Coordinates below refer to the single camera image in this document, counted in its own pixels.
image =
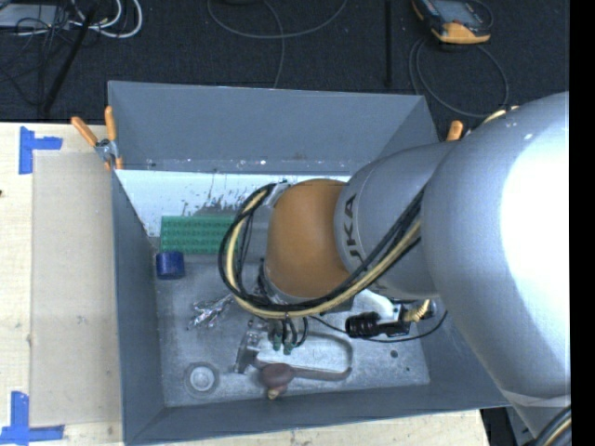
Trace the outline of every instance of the metal tool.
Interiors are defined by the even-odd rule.
[[[115,120],[113,118],[112,106],[107,106],[105,108],[104,116],[105,125],[108,130],[108,137],[103,140],[98,140],[97,136],[93,134],[93,131],[90,129],[90,127],[80,117],[74,116],[71,118],[71,124],[74,125],[76,130],[79,131],[87,143],[93,149],[95,149],[95,152],[104,162],[105,168],[107,170],[112,168],[112,164],[115,168],[124,168],[122,155],[120,155],[118,145],[115,142],[117,138],[117,130],[115,126]]]

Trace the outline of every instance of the gray bin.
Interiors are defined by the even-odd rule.
[[[236,184],[245,179],[247,188],[267,177],[349,179],[381,156],[438,141],[425,99],[131,82],[109,82],[108,93],[125,160],[125,170],[112,173],[112,202],[126,444],[508,405],[449,317],[434,334],[410,344],[368,347],[372,343],[355,341],[366,344],[353,346],[360,376],[345,387],[306,381],[275,401],[254,389],[225,400],[189,396],[183,387],[181,373],[201,348],[233,364],[241,338],[231,333],[241,332],[249,315],[232,306],[218,331],[186,331],[192,289],[224,289],[212,257],[189,258],[184,280],[157,279],[153,224],[161,207],[178,209],[192,197],[214,196],[207,189],[196,193],[196,187],[172,195],[187,187],[176,179],[229,176]],[[123,177],[127,171],[136,184]],[[213,208],[206,205],[191,208]],[[233,207],[231,200],[226,209]],[[219,368],[219,374],[233,373]]]

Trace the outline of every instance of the black wire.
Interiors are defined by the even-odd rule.
[[[262,198],[262,201],[264,201],[267,198],[267,196],[271,193],[271,191],[275,187],[275,185],[276,185],[275,183],[271,183],[269,185],[265,185],[264,187],[260,187],[258,190],[256,190],[253,193],[251,193],[250,196],[244,200],[244,202],[240,205],[240,208],[238,209],[238,215],[235,217],[235,219],[233,220],[233,222],[231,223],[231,225],[228,227],[227,231],[223,235],[223,239],[221,240],[221,244],[219,245],[219,251],[218,251],[218,256],[217,256],[217,264],[218,264],[219,275],[220,275],[221,279],[225,282],[225,285],[228,287],[228,289],[230,289],[230,291],[232,291],[235,295],[239,295],[239,293],[238,293],[238,289],[239,289],[240,294],[241,294],[240,295],[241,298],[245,298],[245,296],[248,296],[247,292],[245,291],[245,288],[241,284],[238,285],[238,289],[234,288],[233,285],[230,283],[230,280],[229,280],[229,278],[227,277],[227,275],[225,273],[223,259],[225,258],[226,247],[227,247],[227,244],[228,244],[228,242],[230,240],[231,233],[233,232],[233,230],[235,229],[235,227],[238,225],[238,223],[240,221],[242,221],[243,219],[245,219],[247,216],[252,216],[254,214],[254,212],[256,211],[256,209],[259,207],[259,204],[257,204],[256,206],[254,206],[250,210],[244,211],[246,209],[246,207],[260,193],[262,193],[263,191],[266,191],[267,192],[267,195],[265,195]]]
[[[298,329],[296,329],[296,325],[291,319],[287,319],[286,322],[289,324],[289,329],[291,329],[291,345],[295,346],[298,343]]]
[[[434,325],[427,332],[424,332],[423,334],[415,335],[413,337],[400,337],[400,338],[395,338],[395,339],[391,339],[391,340],[381,340],[381,339],[376,339],[376,338],[365,338],[365,337],[360,337],[360,338],[361,338],[361,340],[365,340],[366,342],[377,342],[379,344],[397,344],[399,342],[409,342],[410,340],[418,340],[418,338],[426,337],[430,334],[433,334],[438,329],[440,329],[440,327],[444,323],[444,320],[446,319],[447,314],[448,314],[448,310],[445,310],[443,316],[440,318],[440,320],[438,322],[436,322],[436,325]],[[338,327],[335,327],[333,324],[328,323],[327,321],[323,321],[320,317],[310,316],[310,318],[325,325],[329,329],[332,329],[336,332],[341,332],[342,334],[348,335],[347,331],[340,329]]]
[[[269,193],[272,190],[272,187],[275,184],[270,184],[268,186],[262,187],[258,190],[256,190],[254,193],[252,193],[250,195],[250,197],[248,197],[248,199],[246,199],[246,201],[242,204],[242,207],[238,210],[238,216],[235,218],[235,220],[233,221],[233,223],[231,223],[229,229],[227,230],[226,234],[223,237],[223,240],[221,242],[221,245],[219,247],[219,253],[218,253],[218,267],[219,267],[219,274],[221,276],[221,278],[223,279],[223,281],[225,282],[225,285],[235,294],[240,296],[243,300],[259,305],[260,307],[266,307],[267,310],[270,311],[274,311],[274,312],[289,312],[289,311],[297,311],[297,310],[302,310],[304,308],[315,308],[320,306],[321,304],[323,304],[324,302],[327,302],[331,299],[334,299],[335,297],[337,297],[338,295],[343,294],[344,292],[346,292],[348,289],[350,289],[351,287],[351,283],[357,279],[357,277],[364,272],[364,270],[367,270],[368,266],[371,265],[371,263],[374,261],[374,259],[380,254],[380,252],[385,248],[385,246],[387,246],[389,244],[389,242],[391,240],[393,240],[393,237],[396,236],[396,239],[393,240],[393,244],[397,243],[398,241],[401,240],[401,238],[405,235],[406,230],[408,229],[408,227],[411,225],[411,223],[413,222],[413,220],[415,219],[415,217],[417,216],[417,214],[419,213],[420,209],[421,209],[421,200],[423,198],[423,192],[425,189],[422,188],[419,193],[416,195],[416,197],[414,198],[414,200],[407,206],[407,208],[403,211],[403,213],[398,217],[398,219],[395,221],[395,223],[392,225],[392,227],[390,228],[390,230],[387,232],[387,234],[382,238],[382,240],[380,241],[380,243],[376,246],[376,248],[372,251],[372,253],[364,260],[364,262],[344,281],[342,282],[338,287],[336,287],[335,289],[333,289],[333,291],[331,291],[328,295],[325,295],[323,297],[319,297],[316,299],[312,299],[309,301],[304,301],[304,302],[300,302],[300,303],[295,303],[295,304],[291,304],[291,305],[286,305],[286,304],[272,304],[271,301],[269,300],[268,297],[263,297],[263,296],[255,296],[255,295],[250,295],[245,288],[242,286],[242,283],[238,281],[238,275],[239,273],[241,273],[241,267],[239,272],[234,272],[234,278],[236,280],[236,283],[238,283],[237,289],[234,288],[231,285],[230,280],[227,277],[227,274],[225,272],[225,269],[223,268],[223,258],[225,256],[225,248],[227,247],[227,243],[231,237],[231,233],[233,232],[233,230],[235,229],[235,227],[237,226],[237,224],[242,221],[243,219],[245,219],[247,216],[252,216],[254,215],[254,212],[256,212],[256,210],[258,209],[258,207],[264,203],[264,201],[266,200],[266,196],[264,196],[260,203],[257,203],[257,205],[253,206],[250,210],[243,212],[243,210],[247,207],[248,203],[250,203],[252,200],[254,200],[254,198],[261,193],[263,190],[268,190]]]
[[[299,342],[296,343],[296,347],[300,347],[304,344],[304,342],[306,342],[306,339],[308,338],[308,331],[310,330],[310,327],[308,326],[308,318],[302,317],[301,319],[304,322],[304,332],[302,333]]]
[[[333,289],[333,291],[331,291],[327,295],[325,295],[323,297],[318,297],[316,299],[312,299],[309,301],[303,301],[303,302],[295,303],[295,304],[291,304],[291,305],[272,304],[268,299],[263,299],[260,296],[252,296],[252,295],[249,295],[248,293],[245,293],[245,300],[248,302],[252,302],[254,304],[260,304],[261,306],[266,306],[266,309],[270,310],[270,311],[289,312],[289,311],[302,310],[304,308],[316,308],[316,307],[320,306],[321,304],[323,304],[324,302],[327,302],[331,299],[334,299],[338,295],[343,294],[344,292],[346,292],[348,289],[351,288],[351,283],[353,281],[355,281],[360,276],[360,274],[362,272],[364,272],[365,270],[368,269],[368,267],[372,264],[374,259],[376,259],[376,257],[380,254],[380,252],[387,245],[389,245],[389,243],[391,241],[393,241],[393,243],[391,245],[391,246],[393,246],[398,241],[400,241],[401,238],[405,235],[406,230],[411,225],[411,223],[413,222],[413,220],[415,219],[415,217],[417,216],[417,214],[420,211],[421,200],[423,197],[424,189],[425,189],[425,187],[419,191],[419,193],[416,195],[414,200],[409,204],[409,206],[407,206],[407,208],[403,211],[401,216],[399,216],[399,218],[395,221],[395,223],[389,229],[387,234],[382,238],[382,240],[378,243],[378,245],[372,251],[372,253],[370,253],[370,255],[364,260],[364,262],[345,281],[343,281],[339,286],[337,286],[335,289]],[[233,229],[235,224],[237,224],[237,223],[234,223],[231,225],[230,231]],[[226,284],[228,286],[231,286],[231,284],[229,283],[229,280],[225,279],[225,272],[224,271],[221,271],[221,272],[222,272],[222,276],[224,277],[224,281],[226,281]]]
[[[449,109],[450,111],[456,112],[457,114],[460,114],[460,115],[472,117],[475,119],[484,119],[485,117],[488,117],[491,114],[491,112],[475,113],[475,112],[462,111],[462,110],[452,106],[448,102],[444,101],[431,89],[430,85],[428,84],[428,82],[426,81],[426,79],[424,78],[424,76],[421,72],[421,65],[419,63],[419,55],[421,53],[421,49],[426,45],[426,43],[430,39],[431,39],[431,37],[428,37],[428,36],[419,38],[413,44],[413,46],[411,47],[411,51],[409,53],[409,78],[411,79],[411,84],[412,84],[416,94],[422,93],[422,91],[420,90],[420,87],[416,84],[416,77],[417,77],[417,79],[419,79],[419,81],[421,82],[423,89],[425,89],[428,93],[430,93],[430,95],[438,103],[440,103],[441,105],[443,105],[445,108]],[[487,49],[485,49],[483,46],[481,46],[481,45],[473,45],[473,46],[475,46],[478,50],[482,51],[483,54],[485,54],[494,63],[494,65],[498,69],[498,72],[500,73],[500,76],[502,77],[502,81],[504,82],[504,98],[503,98],[502,102],[499,104],[499,106],[500,107],[506,106],[509,103],[510,87],[509,87],[509,80],[506,77],[506,74],[504,73],[504,69],[502,68],[500,63],[498,63],[496,61],[496,58],[494,58],[494,56],[492,56],[492,54]]]
[[[285,345],[285,340],[287,339],[287,321],[282,321],[281,324],[283,325],[283,334],[281,335],[281,343]]]

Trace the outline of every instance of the yellow cable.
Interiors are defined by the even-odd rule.
[[[572,418],[567,418],[560,426],[558,426],[544,443],[544,446],[550,446],[553,442],[570,427],[573,423]]]
[[[258,203],[258,201],[263,196],[266,196],[266,192],[263,192],[262,194],[255,197],[255,199],[252,201],[252,203],[249,203],[248,206],[245,208],[244,212],[246,212],[252,206],[254,206],[256,203]],[[230,281],[231,286],[236,291],[238,291],[237,285],[236,285],[236,280],[233,276],[230,277],[230,273],[233,273],[234,246],[237,242],[237,239],[239,237],[240,231],[241,231],[244,223],[245,223],[245,219],[241,220],[234,228],[233,232],[231,233],[230,242],[229,242],[228,250],[227,250],[227,263],[226,263],[227,272],[226,272],[226,275]],[[316,306],[315,308],[305,308],[302,310],[293,310],[293,311],[283,312],[283,311],[276,311],[276,310],[267,310],[264,308],[257,308],[255,306],[253,306],[251,303],[249,303],[248,301],[243,300],[238,295],[234,295],[235,300],[241,308],[247,310],[248,312],[251,312],[254,315],[257,315],[257,316],[259,316],[261,318],[265,318],[265,319],[283,320],[283,319],[286,319],[287,317],[295,319],[295,318],[318,314],[320,312],[326,312],[326,311],[338,306],[339,304],[342,304],[343,302],[345,302],[349,298],[353,297],[354,295],[358,294],[360,291],[362,291],[364,288],[366,288],[369,284],[371,284],[380,274],[382,274],[386,269],[388,269],[392,265],[392,263],[394,261],[396,261],[403,254],[403,252],[409,247],[409,245],[416,239],[417,235],[420,232],[420,228],[421,228],[421,222],[418,220],[413,224],[411,229],[405,233],[405,235],[403,236],[401,241],[399,243],[397,243],[397,245],[394,248],[392,248],[387,253],[387,255],[378,262],[378,264],[376,264],[372,269],[370,269],[365,276],[363,276],[359,281],[355,282],[344,293],[338,295],[337,297],[334,297],[333,299],[323,302],[322,304],[320,304],[319,306]]]

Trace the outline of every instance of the small metal part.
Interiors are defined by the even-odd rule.
[[[251,365],[256,360],[260,348],[260,340],[262,339],[263,333],[254,329],[246,331],[242,343],[238,348],[238,354],[233,365],[233,371],[237,374],[243,374],[248,365]]]
[[[188,324],[188,330],[198,325],[206,325],[208,328],[215,327],[217,319],[221,316],[225,308],[232,302],[233,295],[227,294],[214,301],[196,302],[192,309],[196,312]]]

